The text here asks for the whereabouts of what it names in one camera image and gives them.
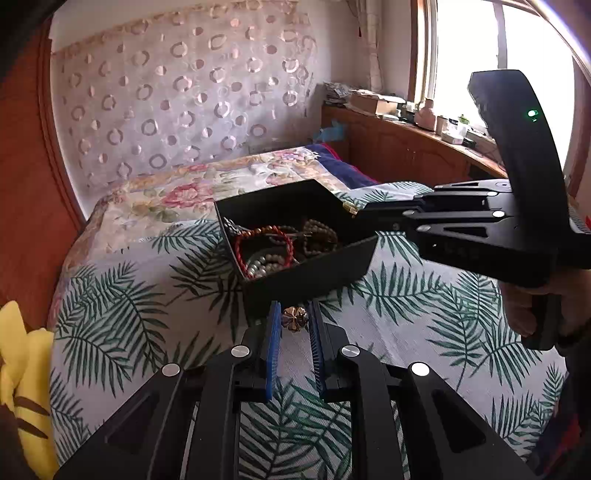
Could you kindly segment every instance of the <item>window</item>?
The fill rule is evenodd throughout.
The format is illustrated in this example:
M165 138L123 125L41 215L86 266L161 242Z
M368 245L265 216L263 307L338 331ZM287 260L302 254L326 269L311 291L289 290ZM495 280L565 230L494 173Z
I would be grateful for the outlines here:
M500 2L437 0L436 111L484 126L467 90L479 70L521 70L544 109L564 165L573 126L574 71L569 47L543 18Z

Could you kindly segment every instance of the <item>stuffed toy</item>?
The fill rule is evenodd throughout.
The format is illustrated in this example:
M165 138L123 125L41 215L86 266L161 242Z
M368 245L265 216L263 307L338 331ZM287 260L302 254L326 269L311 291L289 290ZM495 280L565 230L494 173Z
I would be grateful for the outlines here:
M44 328L27 333L15 301L0 309L0 436L9 444L2 442L0 462L10 478L51 479L58 468L49 406L52 342ZM20 445L10 441L16 438Z

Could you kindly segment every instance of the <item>curtain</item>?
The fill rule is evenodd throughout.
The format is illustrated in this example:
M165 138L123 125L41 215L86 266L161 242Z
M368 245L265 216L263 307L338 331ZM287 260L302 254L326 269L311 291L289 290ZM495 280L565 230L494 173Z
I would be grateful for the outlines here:
M70 169L93 191L304 142L316 41L296 5L196 5L58 52L53 104Z
M367 59L366 78L369 90L382 91L382 72L379 68L378 37L381 28L382 0L356 0L359 27Z

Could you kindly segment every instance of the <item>leaf print sheet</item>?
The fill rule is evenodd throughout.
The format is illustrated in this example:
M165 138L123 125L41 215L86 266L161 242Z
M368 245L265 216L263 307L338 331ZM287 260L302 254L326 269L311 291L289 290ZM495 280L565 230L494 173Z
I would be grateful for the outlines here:
M426 191L402 182L336 195L363 206ZM325 321L382 361L429 364L526 458L560 395L563 359L522 347L495 280L424 261L401 233L378 235L367 274L319 299ZM183 222L79 265L54 329L60 462L162 365L205 363L239 342L248 320L215 220ZM407 470L395 404L392 415ZM349 404L328 405L316 393L307 332L283 331L272 401L242 407L240 478L347 479L350 438Z

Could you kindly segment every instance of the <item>red bracelet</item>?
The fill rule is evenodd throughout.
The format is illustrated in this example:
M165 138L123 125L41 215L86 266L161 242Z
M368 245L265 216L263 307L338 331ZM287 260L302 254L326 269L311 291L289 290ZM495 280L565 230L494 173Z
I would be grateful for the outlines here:
M247 278L252 278L253 275L248 274L248 269L246 268L246 264L242 259L242 254L240 252L240 244L243 239L251 238L258 235L265 235L266 233L275 233L279 235L285 240L285 247L287 248L287 257L285 258L284 267L289 267L291 265L292 260L294 259L294 243L284 232L279 230L279 227L276 225L265 226L263 228L256 228L254 230L247 230L245 232L241 232L240 235L236 236L235 243L234 243L234 254L236 255L236 260L238 265L240 266L240 270Z

